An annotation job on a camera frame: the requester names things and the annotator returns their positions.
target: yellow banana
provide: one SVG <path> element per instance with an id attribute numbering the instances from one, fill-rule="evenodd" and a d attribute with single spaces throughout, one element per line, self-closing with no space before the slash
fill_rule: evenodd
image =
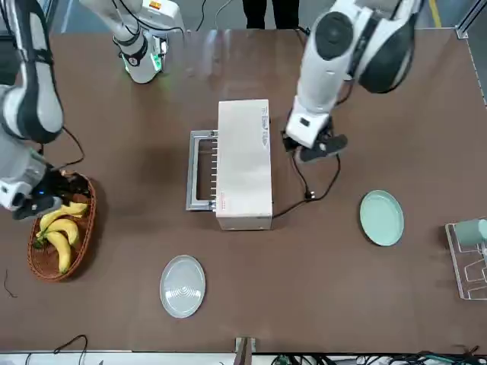
<path id="1" fill-rule="evenodd" d="M 68 241 L 71 246 L 76 244 L 79 240 L 79 230 L 78 226 L 75 222 L 70 221 L 69 219 L 58 219 L 57 221 L 52 222 L 47 227 L 47 233 L 49 232 L 59 232 L 63 230 L 68 235 Z"/>
<path id="2" fill-rule="evenodd" d="M 59 272 L 64 274 L 71 266 L 71 247 L 68 240 L 60 232 L 49 232 L 46 238 L 51 242 L 59 254 Z"/>
<path id="3" fill-rule="evenodd" d="M 57 211 L 51 211 L 48 214 L 45 214 L 42 218 L 40 218 L 40 231 L 43 232 L 46 228 L 56 219 L 63 215 L 73 215 L 76 217 L 82 216 L 88 204 L 85 203 L 73 203 L 70 202 L 69 206 L 62 205 L 60 209 Z"/>
<path id="4" fill-rule="evenodd" d="M 63 205 L 63 207 L 66 214 L 83 215 L 84 211 L 86 211 L 86 208 L 88 207 L 88 204 L 69 202 L 68 207 L 65 205 Z"/>

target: table surface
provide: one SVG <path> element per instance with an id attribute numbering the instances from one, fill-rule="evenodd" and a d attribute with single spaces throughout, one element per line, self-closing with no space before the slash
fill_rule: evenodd
<path id="1" fill-rule="evenodd" d="M 356 86 L 336 108 L 349 137 L 326 200 L 276 219 L 266 232 L 225 233 L 211 213 L 185 211 L 189 132 L 217 127 L 218 101 L 268 98 L 275 211 L 302 196 L 280 141 L 302 48 L 294 31 L 191 33 L 170 44 L 168 73 L 137 85 L 108 35 L 53 37 L 65 124 L 86 150 L 78 171 L 96 180 L 97 230 L 77 278 L 37 280 L 27 265 L 30 223 L 0 212 L 8 286 L 0 290 L 0 349 L 50 350 L 78 334 L 90 349 L 458 352 L 487 347 L 487 303 L 459 298 L 444 224 L 485 215 L 485 108 L 468 46 L 452 30 L 418 32 L 399 89 Z M 66 136 L 49 160 L 74 160 Z M 324 189 L 334 159 L 303 168 Z M 406 227 L 392 247 L 368 242 L 361 198 L 386 189 Z M 164 266 L 196 257 L 207 292 L 198 312 L 171 318 L 159 299 Z"/>

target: black pants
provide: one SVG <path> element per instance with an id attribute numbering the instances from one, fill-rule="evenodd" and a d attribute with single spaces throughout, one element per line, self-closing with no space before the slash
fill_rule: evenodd
<path id="1" fill-rule="evenodd" d="M 299 0 L 272 0 L 277 29 L 295 29 L 299 25 Z M 247 28 L 264 29 L 267 0 L 243 0 Z"/>

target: white robotic arm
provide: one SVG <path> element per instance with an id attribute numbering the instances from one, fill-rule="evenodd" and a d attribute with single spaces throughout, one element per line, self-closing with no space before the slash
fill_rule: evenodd
<path id="1" fill-rule="evenodd" d="M 298 93 L 286 126 L 304 161 L 337 153 L 345 136 L 329 135 L 330 113 L 346 75 L 372 93 L 386 93 L 407 75 L 422 0 L 402 0 L 383 19 L 354 0 L 337 0 L 313 25 L 301 63 Z"/>
<path id="2" fill-rule="evenodd" d="M 161 71 L 160 40 L 154 37 L 171 30 L 184 32 L 179 6 L 169 0 L 80 0 L 112 31 L 113 41 L 132 80 L 146 84 Z M 145 24 L 159 33 L 146 33 Z"/>
<path id="3" fill-rule="evenodd" d="M 148 0 L 81 0 L 113 31 L 135 82 L 149 82 L 161 70 L 161 50 L 156 49 L 155 37 L 142 31 L 135 14 L 154 28 L 173 26 L 184 31 L 179 8 L 164 1 L 162 10 L 161 6 L 156 9 L 158 2 Z M 57 209 L 68 201 L 69 194 L 88 188 L 83 178 L 62 176 L 24 144 L 23 140 L 53 141 L 63 128 L 62 106 L 46 21 L 37 0 L 0 0 L 0 5 L 16 40 L 22 81 L 20 86 L 0 85 L 0 205 L 13 211 L 14 219 L 25 219 Z M 155 6 L 154 11 L 149 12 L 150 6 Z"/>
<path id="4" fill-rule="evenodd" d="M 53 141 L 62 129 L 62 107 L 41 7 L 36 0 L 4 0 L 0 5 L 21 59 L 21 86 L 0 87 L 0 204 L 21 219 L 61 204 L 51 191 L 41 188 L 45 196 L 33 192 L 58 176 L 22 140 Z"/>

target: plate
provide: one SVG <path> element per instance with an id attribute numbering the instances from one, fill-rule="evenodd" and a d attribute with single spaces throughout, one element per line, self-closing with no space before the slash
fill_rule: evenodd
<path id="1" fill-rule="evenodd" d="M 399 202 L 388 192 L 369 192 L 360 205 L 360 222 L 365 234 L 377 245 L 392 246 L 404 231 L 404 215 Z"/>
<path id="2" fill-rule="evenodd" d="M 174 318 L 186 318 L 198 310 L 205 296 L 205 272 L 192 256 L 181 255 L 164 268 L 159 295 L 166 311 Z"/>

